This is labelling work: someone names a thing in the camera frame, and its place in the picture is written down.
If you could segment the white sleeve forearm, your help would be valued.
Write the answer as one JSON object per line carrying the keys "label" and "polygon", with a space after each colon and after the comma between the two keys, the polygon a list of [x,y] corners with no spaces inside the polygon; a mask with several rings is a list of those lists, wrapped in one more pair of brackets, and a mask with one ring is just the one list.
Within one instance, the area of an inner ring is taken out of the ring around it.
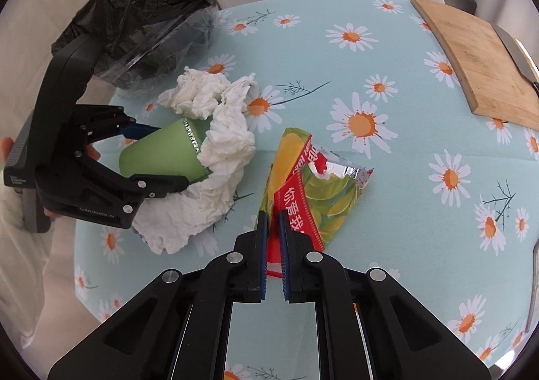
{"label": "white sleeve forearm", "polygon": [[52,242],[52,231],[32,234],[25,230],[21,195],[2,186],[1,323],[18,350],[32,343],[45,305],[44,271]]}

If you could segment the person's left hand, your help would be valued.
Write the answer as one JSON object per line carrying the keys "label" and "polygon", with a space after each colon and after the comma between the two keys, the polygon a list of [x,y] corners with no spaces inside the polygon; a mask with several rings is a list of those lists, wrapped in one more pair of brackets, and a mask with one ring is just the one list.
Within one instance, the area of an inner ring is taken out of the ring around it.
{"label": "person's left hand", "polygon": [[5,162],[12,151],[14,141],[10,137],[4,137],[0,140],[1,160]]}

